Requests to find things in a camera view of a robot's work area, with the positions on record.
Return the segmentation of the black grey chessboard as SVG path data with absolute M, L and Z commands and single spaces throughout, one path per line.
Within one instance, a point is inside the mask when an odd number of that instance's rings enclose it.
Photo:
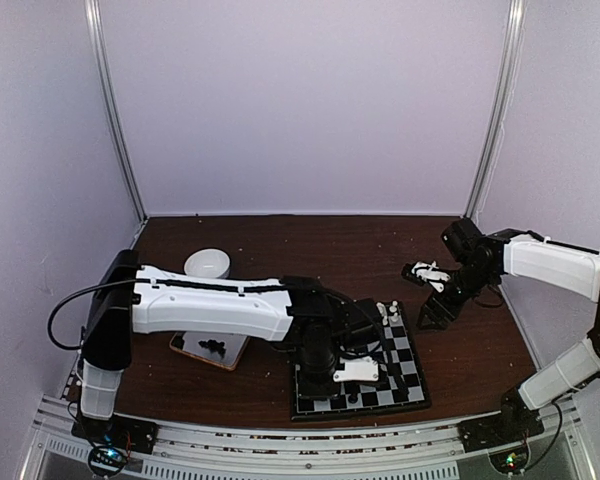
M 361 349 L 357 358 L 371 357 L 380 369 L 376 382 L 343 382 L 335 398 L 309 399 L 296 395 L 293 373 L 290 418 L 293 422 L 352 419 L 366 415 L 406 413 L 427 409 L 431 395 L 410 332 L 404 305 L 396 300 L 379 303 L 385 346 L 374 341 Z M 355 404 L 348 396 L 358 394 Z

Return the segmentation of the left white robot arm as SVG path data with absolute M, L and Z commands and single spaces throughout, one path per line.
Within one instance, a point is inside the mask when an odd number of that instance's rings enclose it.
M 135 334 L 173 331 L 265 340 L 292 356 L 299 397 L 327 400 L 343 383 L 380 380 L 378 361 L 363 349 L 382 343 L 381 325 L 373 301 L 354 301 L 314 278 L 188 277 L 142 265 L 137 251 L 122 250 L 93 290 L 81 344 L 79 411 L 101 443 L 123 436 L 123 421 L 113 413 Z

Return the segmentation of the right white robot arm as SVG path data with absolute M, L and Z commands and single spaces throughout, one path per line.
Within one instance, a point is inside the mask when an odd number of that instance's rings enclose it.
M 430 288 L 420 309 L 422 329 L 444 330 L 489 287 L 500 286 L 532 337 L 554 333 L 555 356 L 505 393 L 492 430 L 510 442 L 540 409 L 600 378 L 600 248 L 560 242 L 532 230 L 483 233 L 469 218 L 447 227 L 441 240 L 457 266 L 416 261 L 405 279 Z

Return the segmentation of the wooden rimmed black tray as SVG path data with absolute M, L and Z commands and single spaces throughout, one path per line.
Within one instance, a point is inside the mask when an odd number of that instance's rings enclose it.
M 237 334 L 178 332 L 169 342 L 172 351 L 217 368 L 234 371 L 249 343 Z

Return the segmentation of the white ceramic bowl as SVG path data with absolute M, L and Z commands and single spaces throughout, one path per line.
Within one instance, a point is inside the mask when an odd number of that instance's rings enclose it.
M 229 255 L 220 249 L 207 248 L 191 254 L 184 263 L 190 277 L 226 279 L 231 268 Z

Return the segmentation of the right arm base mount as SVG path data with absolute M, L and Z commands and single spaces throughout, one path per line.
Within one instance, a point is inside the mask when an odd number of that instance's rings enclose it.
M 485 451 L 491 467 L 507 477 L 522 475 L 531 464 L 529 440 L 545 431 L 541 420 L 516 425 L 499 414 L 464 420 L 458 433 L 466 453 Z

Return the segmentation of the aluminium front rail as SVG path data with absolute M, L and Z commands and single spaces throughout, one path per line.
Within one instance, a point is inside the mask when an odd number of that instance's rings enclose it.
M 68 402 L 43 396 L 28 432 L 16 479 L 98 479 L 86 465 L 90 444 L 71 435 Z M 563 423 L 543 459 L 524 475 L 494 466 L 505 451 L 530 449 L 538 462 L 558 426 L 544 408 L 545 431 L 526 440 L 469 452 L 458 425 L 486 415 L 358 428 L 255 429 L 149 420 L 157 424 L 152 453 L 132 453 L 112 479 L 600 479 L 573 402 L 561 402 Z

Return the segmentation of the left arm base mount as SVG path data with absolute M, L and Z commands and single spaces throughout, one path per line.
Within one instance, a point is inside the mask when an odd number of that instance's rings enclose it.
M 97 477 L 110 478 L 132 465 L 133 455 L 152 454 L 158 434 L 154 422 L 113 415 L 107 421 L 78 416 L 71 434 L 90 446 L 86 463 Z

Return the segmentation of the right aluminium frame post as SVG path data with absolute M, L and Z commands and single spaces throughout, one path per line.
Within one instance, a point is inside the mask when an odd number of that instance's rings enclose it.
M 496 81 L 491 113 L 487 124 L 478 167 L 464 211 L 464 216 L 478 220 L 484 208 L 490 182 L 504 137 L 504 120 L 516 79 L 520 48 L 523 39 L 526 1 L 511 0 L 507 14 L 500 66 Z

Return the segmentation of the aluminium frame post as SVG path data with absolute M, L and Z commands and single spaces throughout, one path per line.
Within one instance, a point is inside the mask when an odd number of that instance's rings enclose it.
M 523 39 L 526 1 L 511 0 L 507 14 L 500 66 L 496 81 L 491 113 L 487 124 L 478 167 L 464 211 L 464 216 L 478 220 L 484 208 L 490 182 L 504 137 L 504 120 L 516 79 L 520 48 Z
M 104 100 L 106 119 L 113 142 L 115 157 L 120 166 L 123 183 L 131 200 L 135 216 L 140 223 L 144 223 L 148 220 L 148 215 L 141 199 L 129 151 L 124 138 L 121 117 L 115 98 L 114 85 L 108 62 L 100 2 L 97 0 L 85 0 L 84 7 L 87 29 L 99 75 L 100 89 Z

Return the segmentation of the left aluminium frame post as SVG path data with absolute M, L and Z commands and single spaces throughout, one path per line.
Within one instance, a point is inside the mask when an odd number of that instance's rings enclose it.
M 144 223 L 148 220 L 148 215 L 141 199 L 129 151 L 124 138 L 121 117 L 115 98 L 114 85 L 108 62 L 100 2 L 97 0 L 85 0 L 84 7 L 87 29 L 99 75 L 100 89 L 104 100 L 106 119 L 113 142 L 115 157 L 120 166 L 123 183 L 131 200 L 135 216 L 140 223 Z

